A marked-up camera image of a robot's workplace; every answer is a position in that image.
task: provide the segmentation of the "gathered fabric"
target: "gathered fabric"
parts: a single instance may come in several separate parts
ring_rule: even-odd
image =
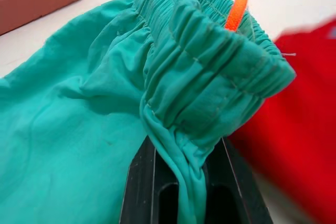
[[[295,77],[249,12],[223,28],[232,4],[111,1],[1,79],[1,223],[118,223],[148,135],[203,224],[206,157]]]

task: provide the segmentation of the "white table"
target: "white table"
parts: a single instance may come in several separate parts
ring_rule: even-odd
[[[107,1],[80,0],[0,36],[0,76],[27,60],[68,20]],[[336,15],[336,0],[249,0],[249,10],[266,33],[276,38],[285,28],[313,25]],[[266,199],[275,224],[294,223],[278,209],[275,199]]]

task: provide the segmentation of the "teal fabric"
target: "teal fabric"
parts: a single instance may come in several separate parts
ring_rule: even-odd
[[[118,223],[146,135],[203,224],[202,165],[295,77],[231,0],[115,0],[70,21],[0,80],[0,223]]]

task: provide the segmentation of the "red cloth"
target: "red cloth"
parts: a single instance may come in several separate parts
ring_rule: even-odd
[[[318,223],[336,224],[336,19],[276,45],[297,73],[231,136],[255,169]]]

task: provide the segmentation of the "cloth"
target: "cloth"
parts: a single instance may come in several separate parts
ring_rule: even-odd
[[[231,139],[317,223],[336,223],[336,19],[276,41],[298,74]]]
[[[295,77],[231,0],[116,0],[52,35],[0,82],[0,222],[118,223],[148,134],[179,180],[179,224],[204,222],[202,165]]]

